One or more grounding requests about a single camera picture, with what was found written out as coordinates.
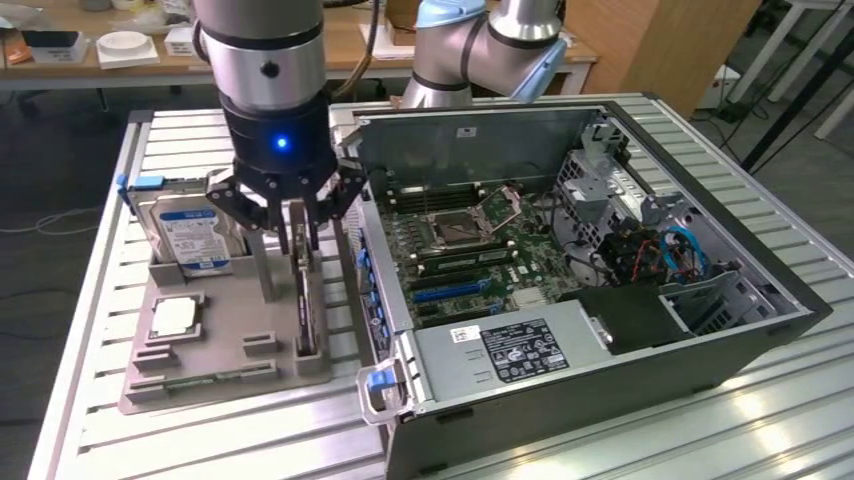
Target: slotted metal surface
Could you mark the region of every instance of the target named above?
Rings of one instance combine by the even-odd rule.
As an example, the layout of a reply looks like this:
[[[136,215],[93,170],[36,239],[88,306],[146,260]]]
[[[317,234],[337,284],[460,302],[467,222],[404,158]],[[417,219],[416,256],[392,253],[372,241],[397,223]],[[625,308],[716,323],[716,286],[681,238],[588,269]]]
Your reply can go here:
[[[854,271],[849,260],[744,177],[659,102],[615,100],[688,172],[831,304],[833,314],[720,387],[452,467],[433,478],[844,478],[854,475]],[[362,104],[357,109],[384,108]],[[352,107],[332,110],[334,136]],[[216,110],[158,112],[130,126],[128,159],[145,172],[197,172],[230,161]],[[675,187],[643,152],[632,165],[659,192]],[[126,209],[105,215],[113,238],[89,269],[94,299],[62,358],[30,478],[380,478],[382,451],[354,396],[356,346],[340,263],[324,242],[334,379],[325,385],[133,416],[116,408],[149,250]],[[100,281],[90,280],[100,274]]]

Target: blue led light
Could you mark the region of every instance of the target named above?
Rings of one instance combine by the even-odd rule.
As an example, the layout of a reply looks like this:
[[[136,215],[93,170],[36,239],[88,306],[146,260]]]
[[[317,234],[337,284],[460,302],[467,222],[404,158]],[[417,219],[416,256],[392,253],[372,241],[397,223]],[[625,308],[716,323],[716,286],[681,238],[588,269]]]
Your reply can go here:
[[[288,141],[288,137],[285,137],[284,135],[278,135],[272,142],[272,146],[276,150],[278,150],[280,152],[284,152],[288,150],[288,147],[290,146],[290,142]]]

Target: blue cable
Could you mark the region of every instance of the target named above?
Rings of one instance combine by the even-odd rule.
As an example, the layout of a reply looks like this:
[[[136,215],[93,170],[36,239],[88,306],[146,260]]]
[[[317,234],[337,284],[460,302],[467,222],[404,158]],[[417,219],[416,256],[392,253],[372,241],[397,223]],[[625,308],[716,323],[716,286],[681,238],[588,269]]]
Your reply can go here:
[[[691,244],[691,248],[693,249],[693,254],[699,257],[700,275],[704,276],[705,272],[708,271],[708,259],[705,258],[705,254],[703,253],[703,250],[699,248],[699,242],[696,241],[696,237],[693,236],[691,231],[684,227],[672,226],[672,227],[668,227],[661,232],[659,247],[661,252],[664,252],[663,258],[664,258],[664,263],[667,264],[667,267],[673,271],[679,271],[679,265],[676,264],[676,261],[673,260],[672,255],[669,254],[669,251],[668,251],[668,245],[667,245],[668,233],[679,234],[688,239],[688,243]]]

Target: metal case frame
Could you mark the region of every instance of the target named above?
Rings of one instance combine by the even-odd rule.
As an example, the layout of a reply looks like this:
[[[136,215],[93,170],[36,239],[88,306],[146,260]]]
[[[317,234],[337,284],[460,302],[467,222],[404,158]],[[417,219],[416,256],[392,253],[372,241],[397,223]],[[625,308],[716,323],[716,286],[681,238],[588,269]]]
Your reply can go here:
[[[406,366],[402,373],[413,399],[405,400],[396,412],[384,412],[384,415],[372,419],[368,418],[369,414],[365,415],[374,422],[388,421],[388,478],[409,478],[443,470],[473,457],[712,388],[761,353],[796,338],[831,312],[811,288],[615,102],[569,101],[559,104],[483,106],[471,107],[460,113],[563,107],[603,109],[608,112],[629,140],[656,160],[685,196],[701,206],[707,219],[727,234],[728,240],[741,247],[751,265],[772,279],[780,292],[793,300],[797,312],[445,401],[433,400],[429,378],[451,372],[425,369],[420,350],[428,346],[418,344],[417,332],[410,330],[410,318],[408,315],[392,316],[392,329],[397,333],[396,355]],[[389,115],[436,116],[453,112],[453,109],[385,110],[353,112],[353,117],[360,128],[365,128],[374,119]],[[631,170],[631,161],[627,170],[647,191],[652,191]],[[402,295],[396,284],[389,252],[386,246],[381,246],[384,238],[372,200],[361,202],[358,213],[366,249],[376,256],[373,264],[378,269],[380,295],[384,302],[390,302],[386,311],[405,312],[405,308],[394,307],[402,301]],[[479,319],[436,328],[449,329],[485,322],[488,319]],[[366,399],[364,379],[364,374],[358,375],[362,403]]]

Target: warning label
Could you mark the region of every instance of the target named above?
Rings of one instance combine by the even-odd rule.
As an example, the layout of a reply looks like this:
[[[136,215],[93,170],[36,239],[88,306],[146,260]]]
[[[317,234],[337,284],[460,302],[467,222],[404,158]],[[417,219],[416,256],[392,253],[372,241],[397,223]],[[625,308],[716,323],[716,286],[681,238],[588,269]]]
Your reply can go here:
[[[489,359],[504,383],[568,368],[545,320],[480,331]]]

